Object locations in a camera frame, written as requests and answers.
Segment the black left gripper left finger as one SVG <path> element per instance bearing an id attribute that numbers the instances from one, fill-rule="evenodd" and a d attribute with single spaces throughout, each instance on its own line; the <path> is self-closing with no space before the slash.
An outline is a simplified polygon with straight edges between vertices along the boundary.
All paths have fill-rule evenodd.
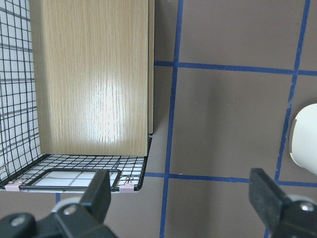
<path id="1" fill-rule="evenodd" d="M 103 223 L 106 218 L 111 202 L 110 178 L 108 170 L 98 170 L 84 195 L 80 200 L 80 205 L 99 223 Z"/>

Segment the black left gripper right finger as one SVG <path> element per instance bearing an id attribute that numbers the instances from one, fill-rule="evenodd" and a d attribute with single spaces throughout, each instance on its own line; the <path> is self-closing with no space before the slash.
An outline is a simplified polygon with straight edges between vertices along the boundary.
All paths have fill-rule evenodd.
<path id="1" fill-rule="evenodd" d="M 248 198 L 267 228 L 276 228 L 283 212 L 291 205 L 289 196 L 260 168 L 252 168 Z"/>

